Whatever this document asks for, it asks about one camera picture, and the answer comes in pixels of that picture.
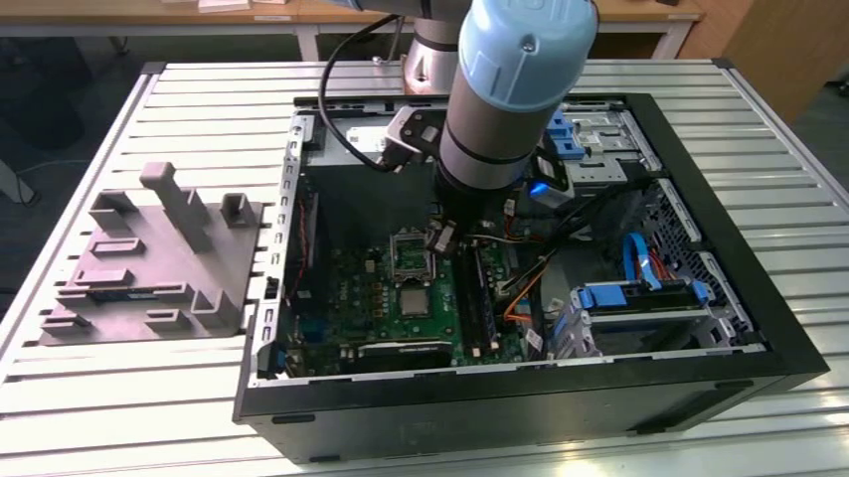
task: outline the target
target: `slotted metal table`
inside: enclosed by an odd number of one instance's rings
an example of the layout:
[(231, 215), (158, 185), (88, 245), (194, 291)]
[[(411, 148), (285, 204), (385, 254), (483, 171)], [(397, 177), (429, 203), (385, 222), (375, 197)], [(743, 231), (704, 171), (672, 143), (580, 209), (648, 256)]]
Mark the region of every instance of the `slotted metal table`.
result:
[[(372, 475), (707, 476), (849, 468), (849, 197), (742, 77), (708, 61), (590, 62), (574, 92), (650, 92), (712, 185), (831, 372), (678, 434), (296, 467), (231, 422), (244, 336), (37, 346), (42, 310), (94, 228), (104, 189), (153, 203), (145, 161), (169, 161), (204, 200), (243, 191), (276, 215), (292, 99), (321, 64), (149, 68), (0, 327), (0, 476)], [(396, 64), (344, 63), (332, 94), (401, 92)], [(259, 245), (271, 242), (260, 235)], [(265, 264), (256, 253), (253, 269)], [(263, 293), (252, 278), (248, 298)], [(248, 306), (245, 315), (253, 309)]]

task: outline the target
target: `green circuit board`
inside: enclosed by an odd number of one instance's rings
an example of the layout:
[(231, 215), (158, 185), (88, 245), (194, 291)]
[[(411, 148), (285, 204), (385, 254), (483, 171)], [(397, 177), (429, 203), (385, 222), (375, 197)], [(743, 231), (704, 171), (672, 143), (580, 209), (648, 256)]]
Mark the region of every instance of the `green circuit board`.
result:
[[(404, 264), (423, 265), (416, 250), (397, 250)], [(481, 247), (481, 263), (492, 285), (507, 276), (499, 246)], [(452, 345), (451, 366), (511, 363), (523, 360), (520, 338), (503, 333), (499, 350), (472, 357), (463, 347), (460, 316), (456, 309), (451, 261), (436, 259), (432, 282), (395, 283), (389, 278), (388, 246), (333, 249), (331, 252), (329, 299), (321, 340), (307, 351), (315, 376), (337, 374), (339, 358), (357, 345), (380, 342), (440, 341)], [(404, 306), (404, 293), (412, 293), (415, 307)], [(420, 313), (425, 297), (427, 313)]]

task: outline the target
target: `black computer chassis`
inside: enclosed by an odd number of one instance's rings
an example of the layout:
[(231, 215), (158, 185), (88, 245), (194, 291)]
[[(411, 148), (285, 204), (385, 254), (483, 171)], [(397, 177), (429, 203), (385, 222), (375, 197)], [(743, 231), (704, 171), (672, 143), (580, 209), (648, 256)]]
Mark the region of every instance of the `black computer chassis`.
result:
[[(377, 99), (401, 98), (445, 100)], [(409, 379), (248, 388), (255, 317), (233, 421), (249, 424), (293, 462), (679, 431), (754, 396), (789, 390), (827, 372), (651, 95), (576, 94), (567, 99), (618, 99), (630, 109), (706, 238), (703, 250), (715, 256), (756, 325), (756, 335), (748, 338), (762, 341), (767, 351), (584, 366), (527, 364), (506, 373), (421, 372)], [(352, 99), (335, 98), (331, 103), (345, 101)], [(296, 105), (315, 105), (315, 100)]]

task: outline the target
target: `light blue robot joint cap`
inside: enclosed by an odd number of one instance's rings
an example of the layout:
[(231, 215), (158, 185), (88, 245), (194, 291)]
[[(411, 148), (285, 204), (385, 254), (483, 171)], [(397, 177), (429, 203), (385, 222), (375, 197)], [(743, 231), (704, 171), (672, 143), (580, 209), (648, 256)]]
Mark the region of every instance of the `light blue robot joint cap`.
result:
[(576, 82), (596, 30), (588, 0), (473, 0), (459, 47), (472, 91), (511, 112), (546, 109)]
[(361, 12), (361, 7), (359, 6), (359, 2), (356, 0), (323, 0), (324, 2), (331, 3), (332, 5), (337, 5), (339, 7), (352, 8)]

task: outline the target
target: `label sticker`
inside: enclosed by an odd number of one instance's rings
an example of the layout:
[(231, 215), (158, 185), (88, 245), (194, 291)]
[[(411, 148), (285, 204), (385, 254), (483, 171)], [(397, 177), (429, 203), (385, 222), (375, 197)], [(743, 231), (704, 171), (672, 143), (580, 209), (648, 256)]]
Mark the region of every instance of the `label sticker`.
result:
[(536, 351), (542, 351), (542, 337), (531, 328), (526, 332), (526, 340)]
[(344, 138), (360, 152), (383, 152), (385, 149), (384, 126), (351, 127)]
[(255, 22), (291, 22), (292, 17), (288, 15), (257, 15), (253, 17)]

